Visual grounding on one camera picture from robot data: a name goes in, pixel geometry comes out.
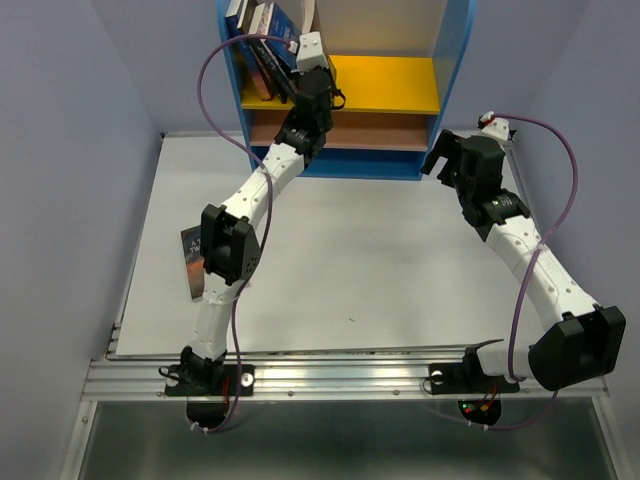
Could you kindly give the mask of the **Three Days to See book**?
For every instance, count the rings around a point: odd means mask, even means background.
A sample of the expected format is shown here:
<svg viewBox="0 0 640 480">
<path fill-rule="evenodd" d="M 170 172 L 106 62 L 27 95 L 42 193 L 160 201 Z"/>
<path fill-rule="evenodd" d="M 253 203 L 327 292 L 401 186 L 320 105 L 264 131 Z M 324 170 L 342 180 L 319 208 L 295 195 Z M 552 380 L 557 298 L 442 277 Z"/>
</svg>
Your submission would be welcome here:
<svg viewBox="0 0 640 480">
<path fill-rule="evenodd" d="M 253 24 L 253 19 L 255 16 L 255 9 L 259 6 L 258 2 L 256 0 L 243 0 L 247 2 L 247 10 L 246 10 L 246 16 L 245 16 L 245 20 L 242 22 L 243 28 L 244 28 L 244 34 L 250 34 L 250 33 L 256 33 L 257 30 L 254 29 L 252 27 Z M 257 61 L 259 63 L 259 66 L 263 72 L 263 75 L 266 77 L 266 79 L 269 81 L 270 85 L 273 88 L 274 91 L 274 97 L 277 97 L 282 103 L 286 103 L 288 100 L 287 94 L 286 92 L 281 88 L 281 86 L 279 85 L 279 83 L 274 80 L 271 76 L 271 70 L 269 67 L 265 66 L 262 62 L 262 59 L 260 58 L 259 55 L 257 55 L 254 51 L 253 45 L 250 43 L 249 40 L 247 40 L 249 42 L 249 44 L 252 47 L 252 50 L 257 58 Z"/>
</svg>

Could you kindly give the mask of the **Kate DiCamillo dark book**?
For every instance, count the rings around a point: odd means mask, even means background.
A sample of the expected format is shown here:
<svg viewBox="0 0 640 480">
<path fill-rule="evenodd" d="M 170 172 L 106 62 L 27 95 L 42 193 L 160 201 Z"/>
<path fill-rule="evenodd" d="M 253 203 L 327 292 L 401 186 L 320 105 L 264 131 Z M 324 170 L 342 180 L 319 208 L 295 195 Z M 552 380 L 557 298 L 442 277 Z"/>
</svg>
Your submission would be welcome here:
<svg viewBox="0 0 640 480">
<path fill-rule="evenodd" d="M 321 33 L 319 7 L 316 0 L 303 0 L 302 26 L 299 37 L 298 55 L 306 57 L 327 56 L 328 49 L 325 38 Z"/>
</svg>

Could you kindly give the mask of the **Animal Farm book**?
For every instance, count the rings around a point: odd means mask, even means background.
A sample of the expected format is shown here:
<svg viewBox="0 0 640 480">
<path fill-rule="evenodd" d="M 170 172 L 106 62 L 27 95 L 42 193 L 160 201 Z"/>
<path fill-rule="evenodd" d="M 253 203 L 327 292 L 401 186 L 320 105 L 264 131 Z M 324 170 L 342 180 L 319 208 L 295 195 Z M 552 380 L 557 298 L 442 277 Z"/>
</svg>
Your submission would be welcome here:
<svg viewBox="0 0 640 480">
<path fill-rule="evenodd" d="M 268 7 L 267 35 L 281 38 L 287 42 L 294 41 L 295 43 L 298 43 L 301 32 L 295 22 L 276 2 L 271 2 Z M 266 44 L 281 63 L 289 70 L 295 70 L 297 68 L 296 49 L 291 50 L 287 44 L 274 40 L 267 40 Z"/>
</svg>

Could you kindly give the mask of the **Little Women book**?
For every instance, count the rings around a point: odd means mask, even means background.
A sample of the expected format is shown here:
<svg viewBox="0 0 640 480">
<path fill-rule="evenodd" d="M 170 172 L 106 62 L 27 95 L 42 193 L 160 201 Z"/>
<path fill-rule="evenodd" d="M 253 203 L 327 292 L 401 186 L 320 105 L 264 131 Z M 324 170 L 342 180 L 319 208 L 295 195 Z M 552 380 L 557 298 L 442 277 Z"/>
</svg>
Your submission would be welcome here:
<svg viewBox="0 0 640 480">
<path fill-rule="evenodd" d="M 255 9 L 255 16 L 252 24 L 252 27 L 256 29 L 257 32 L 250 33 L 250 35 L 268 36 L 268 5 L 271 2 L 258 3 L 259 6 Z M 253 45 L 255 53 L 262 59 L 263 64 L 270 68 L 272 78 L 276 80 L 281 88 L 286 92 L 288 100 L 293 101 L 297 92 L 295 81 L 293 80 L 293 70 L 289 70 L 274 55 L 266 44 L 267 40 L 273 40 L 273 36 L 269 36 L 269 39 L 253 39 L 250 43 Z"/>
</svg>

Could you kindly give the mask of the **Jane Eyre blue book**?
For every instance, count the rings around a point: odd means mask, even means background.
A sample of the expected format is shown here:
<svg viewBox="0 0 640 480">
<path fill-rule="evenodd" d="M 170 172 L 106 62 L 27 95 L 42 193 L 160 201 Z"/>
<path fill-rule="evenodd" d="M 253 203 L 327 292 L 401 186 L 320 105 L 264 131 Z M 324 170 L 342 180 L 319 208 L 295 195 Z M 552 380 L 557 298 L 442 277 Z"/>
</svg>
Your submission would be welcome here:
<svg viewBox="0 0 640 480">
<path fill-rule="evenodd" d="M 245 20 L 246 1 L 233 1 L 229 5 L 225 16 L 226 26 L 229 29 L 231 37 L 236 37 L 244 34 L 244 28 L 242 22 Z M 274 96 L 274 91 L 269 81 L 263 75 L 263 72 L 259 66 L 257 58 L 252 50 L 251 45 L 247 40 L 238 41 L 234 44 L 240 53 L 240 56 L 244 63 L 244 69 L 248 78 L 252 81 L 255 91 L 261 101 L 271 100 Z"/>
</svg>

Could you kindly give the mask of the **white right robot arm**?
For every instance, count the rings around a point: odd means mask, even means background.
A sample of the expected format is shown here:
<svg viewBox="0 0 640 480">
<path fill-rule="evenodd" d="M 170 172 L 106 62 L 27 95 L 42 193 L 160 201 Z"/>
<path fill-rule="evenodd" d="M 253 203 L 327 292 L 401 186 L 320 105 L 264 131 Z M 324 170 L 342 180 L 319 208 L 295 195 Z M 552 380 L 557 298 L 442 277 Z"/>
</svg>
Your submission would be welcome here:
<svg viewBox="0 0 640 480">
<path fill-rule="evenodd" d="M 466 222 L 520 282 L 524 291 L 518 298 L 532 303 L 543 331 L 522 347 L 512 340 L 488 340 L 466 348 L 460 363 L 443 368 L 441 386 L 516 392 L 518 382 L 533 379 L 558 391 L 611 373 L 626 319 L 619 308 L 604 307 L 584 291 L 542 244 L 525 202 L 502 185 L 500 141 L 444 130 L 426 156 L 423 173 L 430 173 L 439 158 L 446 163 L 438 180 L 455 190 Z"/>
</svg>

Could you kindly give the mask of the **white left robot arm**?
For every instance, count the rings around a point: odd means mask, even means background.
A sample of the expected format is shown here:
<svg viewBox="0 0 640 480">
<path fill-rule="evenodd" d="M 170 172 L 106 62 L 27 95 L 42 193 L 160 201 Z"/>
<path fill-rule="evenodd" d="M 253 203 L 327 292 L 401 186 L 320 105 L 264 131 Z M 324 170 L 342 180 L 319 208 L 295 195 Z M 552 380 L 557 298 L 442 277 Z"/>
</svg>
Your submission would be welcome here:
<svg viewBox="0 0 640 480">
<path fill-rule="evenodd" d="M 221 205 L 208 205 L 201 214 L 204 292 L 194 337 L 175 368 L 176 379 L 199 393 L 212 394 L 223 383 L 233 304 L 264 250 L 256 228 L 271 217 L 277 196 L 324 147 L 333 127 L 334 97 L 340 94 L 330 70 L 316 67 L 301 73 L 294 106 L 262 165 Z"/>
</svg>

